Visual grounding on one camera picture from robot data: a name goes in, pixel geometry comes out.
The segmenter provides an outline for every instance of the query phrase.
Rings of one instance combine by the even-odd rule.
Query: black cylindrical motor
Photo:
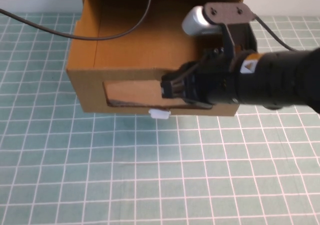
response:
[[[320,113],[320,48],[246,53],[234,59],[230,72],[198,73],[198,94],[205,94],[210,104],[262,105],[268,109],[307,105]]]

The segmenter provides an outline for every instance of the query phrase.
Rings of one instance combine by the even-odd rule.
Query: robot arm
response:
[[[162,77],[162,97],[210,109],[215,104],[262,105],[275,110],[307,105],[320,114],[320,48],[258,53],[243,3],[207,3],[182,23],[191,36],[222,34],[223,47]]]

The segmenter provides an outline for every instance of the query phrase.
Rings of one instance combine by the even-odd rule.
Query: white grid line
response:
[[[306,20],[305,20],[304,17],[303,17],[303,21],[304,21],[305,25],[308,27],[308,24],[306,23]],[[300,40],[297,32],[294,31],[294,33],[295,33],[295,35],[298,37],[299,43],[303,46],[303,44],[302,44],[302,42],[301,42],[301,40]],[[305,191],[306,191],[306,193],[307,193],[306,196],[307,196],[307,198],[308,198],[308,201],[309,201],[309,204],[310,204],[310,206],[311,206],[312,212],[314,213],[314,218],[315,218],[315,220],[316,220],[316,223],[317,223],[318,225],[320,225],[319,220],[318,220],[318,216],[316,215],[315,209],[314,209],[314,207],[313,207],[313,204],[311,203],[311,199],[310,199],[310,196],[309,196],[309,194],[308,194],[308,190],[307,190],[307,186],[306,186],[306,183],[305,183],[303,174],[302,174],[302,172],[301,172],[300,167],[298,166],[297,159],[296,159],[296,157],[295,157],[294,151],[293,151],[293,149],[292,149],[292,147],[291,147],[291,144],[290,144],[290,142],[289,142],[289,139],[288,139],[288,137],[287,137],[286,130],[285,130],[284,126],[283,126],[283,123],[282,123],[281,117],[279,116],[278,111],[277,111],[276,114],[277,114],[278,119],[279,119],[279,121],[280,121],[280,124],[281,124],[281,126],[282,126],[282,130],[283,130],[285,139],[286,139],[286,141],[288,142],[288,145],[289,145],[289,148],[290,148],[290,150],[291,150],[291,153],[293,154],[294,163],[295,163],[295,165],[296,165],[299,173],[301,174],[301,180],[302,180],[302,183],[303,183],[303,187],[304,187],[304,189],[305,189]],[[301,124],[302,124],[303,131],[305,132],[306,137],[307,137],[308,141],[310,142],[310,139],[309,139],[309,137],[308,137],[308,133],[307,133],[306,129],[303,127],[303,123],[302,123],[302,120],[301,120],[301,118],[300,118],[300,116],[299,116],[298,111],[297,111],[297,114],[298,114],[299,120],[300,120],[300,122],[301,122]]]
[[[202,144],[202,138],[201,138],[201,132],[200,132],[200,125],[199,125],[199,118],[198,118],[198,116],[196,116],[196,123],[197,123],[197,126],[198,126],[199,139],[200,139],[200,144],[201,144],[201,152],[202,152],[202,158],[203,158],[203,165],[204,165],[206,186],[207,186],[207,189],[208,189],[209,197],[211,197],[211,191],[210,191],[210,185],[209,185],[209,179],[208,179],[208,172],[207,172],[206,157],[205,157],[205,152],[204,152],[204,146],[203,146],[203,144]],[[209,199],[209,201],[210,201],[210,209],[211,209],[211,215],[212,215],[212,222],[213,222],[213,225],[215,225],[215,224],[216,224],[216,221],[215,221],[215,213],[214,213],[214,208],[213,208],[213,205],[212,205],[212,200]]]
[[[258,114],[258,119],[259,119],[259,123],[260,123],[261,128],[263,128],[262,123],[261,123],[261,118],[260,118],[259,114]],[[264,129],[262,129],[262,133],[263,133],[263,136],[264,136],[265,141],[267,141],[267,137],[266,137],[266,134],[265,134]],[[279,172],[278,172],[276,163],[275,163],[276,158],[273,158],[273,155],[272,155],[272,152],[271,152],[269,143],[266,142],[266,144],[267,144],[267,147],[268,147],[268,151],[269,151],[269,153],[270,153],[270,157],[271,157],[271,160],[272,160],[272,164],[273,164],[273,166],[274,166],[276,178],[277,178],[278,183],[279,183],[279,185],[280,185],[280,189],[281,189],[281,192],[282,192],[282,195],[283,195],[285,207],[286,207],[286,209],[287,209],[287,211],[288,211],[288,213],[289,213],[290,210],[289,210],[289,206],[288,206],[288,201],[287,201],[287,198],[286,198],[286,196],[285,196],[284,188],[283,188],[283,186],[282,186],[282,183],[281,183],[281,180],[280,180],[280,175],[279,175]],[[291,214],[289,214],[289,218],[290,218],[291,224],[294,224],[294,222],[293,222],[293,220],[292,220],[292,215],[291,215]]]
[[[189,216],[188,216],[188,204],[187,204],[187,193],[186,193],[186,184],[185,184],[185,173],[184,173],[184,165],[183,165],[183,158],[182,158],[182,149],[180,143],[180,134],[179,134],[179,121],[178,116],[175,116],[176,121],[176,128],[177,128],[177,137],[178,137],[178,144],[179,144],[179,154],[180,154],[180,165],[181,165],[181,176],[182,176],[182,186],[183,186],[183,195],[184,195],[184,206],[185,206],[185,217],[186,217],[186,225],[189,225]]]
[[[320,193],[308,193],[309,195],[320,195]],[[307,193],[288,193],[288,194],[261,194],[261,197],[283,197],[285,195],[286,197],[297,197],[304,195],[306,196]],[[248,194],[248,195],[213,195],[213,196],[187,196],[186,199],[216,199],[216,198],[259,198],[257,194]],[[100,199],[100,200],[94,200],[94,201],[84,201],[84,200],[77,200],[77,201],[61,201],[61,202],[36,202],[36,203],[9,203],[8,206],[32,206],[33,204],[35,205],[58,205],[58,204],[79,204],[79,203],[87,203],[87,204],[93,204],[93,203],[103,203],[103,202],[134,202],[134,201],[155,201],[155,200],[172,200],[172,199],[185,199],[184,196],[173,196],[173,197],[146,197],[146,198],[122,198],[122,199],[112,199],[112,200],[105,200],[105,199]]]
[[[49,47],[50,47],[51,44],[52,44],[52,40],[53,40],[53,36],[52,36],[52,38],[51,38]],[[43,69],[42,72],[41,72],[41,77],[40,77],[40,79],[42,79],[43,75],[44,75],[44,69]],[[29,121],[28,121],[28,127],[27,127],[27,129],[26,129],[26,134],[24,135],[23,145],[22,145],[22,151],[23,151],[23,148],[25,147],[25,143],[26,143],[26,140],[27,140],[27,134],[28,134],[28,131],[29,131],[29,129],[30,129],[30,124],[31,124],[31,121],[32,121],[32,116],[33,116],[34,111],[35,111],[35,104],[36,104],[36,100],[37,100],[39,91],[40,91],[40,83],[39,83],[39,85],[38,85],[38,87],[37,87],[37,91],[36,91],[36,95],[35,95],[35,98],[34,98],[34,103],[33,103],[32,111],[31,111],[30,119],[29,119]],[[42,158],[41,158],[41,163],[40,163],[40,164],[43,163],[44,159],[45,159],[45,152],[43,152],[43,154],[42,154]],[[39,181],[40,181],[41,171],[42,171],[42,167],[40,166],[40,168],[39,168],[39,174],[38,174],[38,178],[37,178],[37,183],[36,183],[35,191],[34,191],[33,203],[32,203],[32,206],[31,206],[31,211],[30,211],[30,216],[29,216],[29,221],[28,221],[28,224],[29,224],[29,225],[31,224],[32,215],[33,215],[33,211],[34,211],[34,207],[35,207],[35,202],[36,202],[36,196],[37,196],[37,191],[38,191],[38,187],[39,187]]]
[[[133,218],[134,218],[134,225],[137,224],[137,115],[134,115],[134,211],[133,211]]]
[[[237,120],[238,120],[238,122],[239,122],[240,128],[242,128],[238,114],[236,114],[236,117],[237,117]],[[246,139],[245,139],[245,136],[244,136],[244,132],[243,132],[242,130],[241,130],[241,135],[242,135],[243,141],[246,142]],[[252,160],[251,160],[251,158],[250,158],[250,153],[249,153],[249,150],[248,150],[248,147],[247,147],[247,144],[246,144],[246,143],[244,143],[244,146],[245,146],[245,151],[246,151],[246,154],[247,154],[247,156],[248,156],[249,163],[250,163],[251,172],[252,172],[252,175],[253,175],[254,185],[255,185],[256,191],[257,191],[257,193],[258,193],[259,202],[260,202],[260,205],[261,205],[261,210],[262,210],[264,222],[265,222],[266,225],[268,225],[268,221],[267,221],[267,218],[266,218],[264,205],[263,205],[263,203],[262,203],[261,195],[260,195],[260,191],[259,191],[259,187],[258,187],[258,184],[257,184],[257,179],[256,179],[256,177],[255,177],[254,167],[253,167],[253,165],[252,165]]]
[[[219,117],[217,117],[217,122],[218,122],[218,126],[219,126],[219,129],[220,129],[220,121],[219,121]],[[236,209],[236,214],[237,214],[237,218],[238,218],[238,221],[239,221],[239,224],[241,225],[242,222],[241,222],[241,219],[240,219],[240,213],[239,213],[239,208],[238,208],[238,202],[237,202],[237,198],[236,198],[236,192],[235,192],[235,187],[234,187],[234,183],[232,181],[232,175],[231,175],[231,170],[230,170],[230,165],[229,165],[229,160],[227,159],[227,151],[226,151],[226,146],[224,144],[224,137],[222,135],[222,131],[220,129],[220,136],[221,136],[221,141],[222,141],[222,146],[223,146],[223,151],[224,151],[224,156],[226,158],[226,166],[228,168],[228,173],[229,173],[229,179],[230,179],[230,183],[231,183],[231,188],[232,188],[232,193],[233,193],[233,199],[234,199],[234,203],[235,203],[235,209]]]
[[[160,154],[159,154],[159,137],[158,137],[158,119],[155,120],[155,130],[156,130],[156,159],[158,165],[158,185],[159,185],[159,198],[160,198],[160,225],[163,224],[163,211],[162,211],[162,193],[161,193],[161,179],[160,179]]]
[[[23,27],[24,27],[24,25],[22,25],[22,27],[21,27],[20,33],[19,33],[19,35],[18,35],[18,38],[19,38],[19,37],[21,36],[21,34],[22,34]],[[10,56],[10,61],[11,61],[11,59],[12,59],[12,57],[13,57],[13,54],[14,54],[16,48],[17,48],[17,44],[14,45],[13,51],[12,51],[11,56]],[[24,71],[23,71],[23,74],[22,74],[22,78],[23,78],[24,75],[25,75],[26,69],[27,69],[27,66],[24,68]],[[21,84],[19,84],[18,92],[20,91],[21,87],[22,87]],[[14,102],[13,102],[13,106],[12,106],[12,108],[11,108],[11,110],[10,110],[10,114],[9,114],[9,120],[10,120],[10,118],[12,117],[12,114],[13,114],[13,111],[14,111],[14,105],[15,105],[15,103],[16,103],[17,98],[18,98],[18,93],[15,95]],[[6,126],[5,126],[5,129],[4,129],[3,134],[6,134],[6,132],[7,132],[7,130],[8,130],[8,127],[9,127],[9,122],[6,123]],[[1,138],[0,147],[2,146],[3,141],[4,141],[4,136],[2,136],[2,138]],[[24,142],[23,142],[23,144],[22,144],[22,149],[21,149],[20,154],[19,154],[18,164],[20,163],[20,160],[21,160],[21,157],[22,157],[23,148],[24,148]],[[18,167],[16,167],[16,168],[15,168],[15,171],[14,171],[13,181],[12,181],[12,184],[11,184],[11,187],[10,187],[10,191],[9,191],[9,195],[8,195],[8,199],[7,199],[7,204],[9,204],[9,202],[10,202],[11,195],[12,195],[12,191],[13,191],[13,187],[14,187],[14,183],[15,183],[16,178],[17,178],[17,174],[18,174]],[[4,225],[4,223],[5,223],[7,211],[8,211],[8,206],[5,207],[5,210],[4,210],[4,213],[3,213],[3,218],[2,218],[2,222],[1,222],[2,225]]]
[[[88,184],[89,184],[89,171],[90,171],[90,161],[91,161],[91,156],[92,156],[92,146],[94,143],[94,134],[93,131],[95,129],[95,122],[96,122],[96,114],[93,115],[93,126],[92,126],[92,135],[91,135],[91,143],[90,143],[90,148],[89,148],[89,162],[88,162],[88,167],[86,171],[86,181],[85,181],[85,189],[84,189],[84,204],[83,204],[83,210],[82,210],[82,218],[81,222],[85,222],[85,213],[86,213],[86,203],[87,203],[87,194],[88,194]]]
[[[109,200],[111,201],[112,199],[112,186],[113,186],[113,181],[114,181],[114,161],[115,161],[115,137],[116,137],[116,114],[114,114],[113,117],[113,141],[112,141],[112,159],[111,159],[111,173],[110,173],[110,195],[109,195]],[[108,208],[108,220],[107,223],[110,225],[110,220],[111,220],[111,203],[109,204]]]
[[[73,15],[73,17],[72,17],[72,22],[73,22],[73,23],[75,22],[75,16],[74,16],[74,15]],[[65,54],[64,54],[64,62],[65,62],[65,63],[67,62],[67,56],[68,56],[68,51],[66,51]],[[61,73],[60,73],[60,79],[59,79],[58,88],[57,88],[57,90],[56,90],[56,94],[55,94],[55,98],[54,98],[53,112],[52,112],[52,115],[51,115],[51,120],[50,120],[49,129],[51,129],[51,126],[52,126],[52,123],[53,123],[53,118],[54,118],[54,114],[55,114],[54,111],[55,111],[55,109],[56,109],[57,98],[58,98],[59,88],[60,88],[60,85],[61,85],[61,81],[62,81],[63,74],[64,74],[64,70],[62,69],[62,70],[61,70]],[[74,108],[73,108],[73,115],[72,115],[72,122],[71,122],[70,131],[72,131],[73,126],[74,126],[74,118],[75,118],[75,113],[76,113],[76,103],[77,103],[77,99],[74,98]],[[45,141],[46,144],[48,143],[49,135],[50,135],[50,134],[48,134],[48,137],[47,137],[47,139],[46,139],[46,141]],[[68,154],[69,154],[70,144],[71,144],[71,133],[70,133],[70,135],[69,135],[68,146],[67,146],[66,155],[65,155],[65,160],[64,160],[64,165],[63,165],[62,182],[64,181],[65,175],[66,175],[66,164],[67,164],[67,161],[68,161]],[[62,191],[63,191],[63,184],[61,183],[61,185],[60,185],[60,191],[59,191],[58,205],[57,205],[57,208],[56,208],[56,214],[55,214],[55,219],[54,219],[54,222],[55,222],[55,223],[57,223],[57,222],[58,222],[58,219],[59,219],[59,210],[60,210],[60,202],[61,202],[61,197],[62,197]]]

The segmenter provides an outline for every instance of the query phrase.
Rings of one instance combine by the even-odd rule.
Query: small white object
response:
[[[189,36],[219,34],[221,27],[207,22],[203,15],[203,6],[195,6],[182,22],[183,31]]]
[[[168,119],[171,112],[159,109],[149,109],[149,114],[153,119]]]
[[[240,68],[242,74],[253,74],[256,70],[258,60],[245,60]]]

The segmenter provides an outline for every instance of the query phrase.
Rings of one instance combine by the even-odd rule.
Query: orange label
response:
[[[264,53],[252,53],[249,56],[247,56],[245,60],[259,60],[263,55],[265,55],[265,54]]]

